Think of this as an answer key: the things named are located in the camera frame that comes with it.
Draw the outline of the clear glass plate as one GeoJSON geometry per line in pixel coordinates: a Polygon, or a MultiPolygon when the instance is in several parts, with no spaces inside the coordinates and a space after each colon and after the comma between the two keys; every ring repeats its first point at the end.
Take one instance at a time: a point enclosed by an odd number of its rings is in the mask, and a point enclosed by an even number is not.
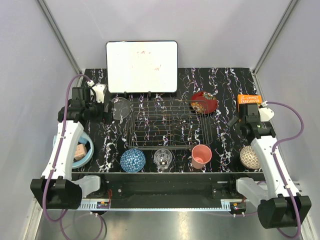
{"type": "Polygon", "coordinates": [[[111,100],[113,103],[113,118],[115,120],[125,119],[131,112],[131,102],[124,97],[115,97],[111,100]]]}

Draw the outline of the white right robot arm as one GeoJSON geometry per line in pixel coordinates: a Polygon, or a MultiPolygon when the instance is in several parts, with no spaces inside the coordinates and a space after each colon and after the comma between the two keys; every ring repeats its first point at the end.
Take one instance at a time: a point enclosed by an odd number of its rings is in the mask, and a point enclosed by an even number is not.
{"type": "Polygon", "coordinates": [[[256,154],[266,182],[263,189],[252,178],[241,177],[227,185],[232,198],[246,197],[257,209],[258,219],[265,229],[301,228],[312,203],[301,195],[292,181],[279,152],[275,130],[269,120],[262,119],[266,103],[242,103],[229,125],[239,122],[242,136],[256,154]]]}

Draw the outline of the brown patterned bowl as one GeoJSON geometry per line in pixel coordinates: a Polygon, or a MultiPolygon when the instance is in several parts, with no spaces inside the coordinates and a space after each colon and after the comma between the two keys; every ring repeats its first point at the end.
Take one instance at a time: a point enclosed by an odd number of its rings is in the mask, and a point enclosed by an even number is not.
{"type": "Polygon", "coordinates": [[[256,170],[261,167],[259,159],[253,150],[253,148],[249,146],[245,146],[240,151],[240,162],[248,169],[256,170]]]}

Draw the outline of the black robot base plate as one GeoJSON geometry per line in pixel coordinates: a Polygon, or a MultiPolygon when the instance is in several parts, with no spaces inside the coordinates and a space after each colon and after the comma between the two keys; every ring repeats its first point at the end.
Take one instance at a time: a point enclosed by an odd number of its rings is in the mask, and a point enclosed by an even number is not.
{"type": "Polygon", "coordinates": [[[101,173],[101,187],[89,198],[105,199],[111,190],[111,200],[134,196],[170,196],[173,198],[197,197],[206,199],[240,199],[236,180],[252,178],[263,181],[261,172],[236,173],[101,173]]]}

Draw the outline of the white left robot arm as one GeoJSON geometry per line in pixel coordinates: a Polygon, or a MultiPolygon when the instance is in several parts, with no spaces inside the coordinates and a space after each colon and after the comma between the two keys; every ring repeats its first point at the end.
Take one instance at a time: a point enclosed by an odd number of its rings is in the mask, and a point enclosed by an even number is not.
{"type": "Polygon", "coordinates": [[[112,117],[105,112],[104,84],[73,87],[71,99],[58,112],[58,129],[52,153],[40,178],[32,179],[30,190],[42,208],[76,210],[89,194],[103,198],[108,186],[98,176],[72,180],[72,168],[80,137],[87,122],[103,123],[112,117]]]}

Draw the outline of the blue triangle pattern bowl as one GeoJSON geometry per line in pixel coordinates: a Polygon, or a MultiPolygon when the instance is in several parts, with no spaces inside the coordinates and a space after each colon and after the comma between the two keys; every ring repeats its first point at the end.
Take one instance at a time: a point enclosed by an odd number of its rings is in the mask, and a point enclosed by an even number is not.
{"type": "Polygon", "coordinates": [[[139,149],[126,150],[120,158],[120,166],[127,173],[137,173],[146,164],[145,154],[139,149]]]}

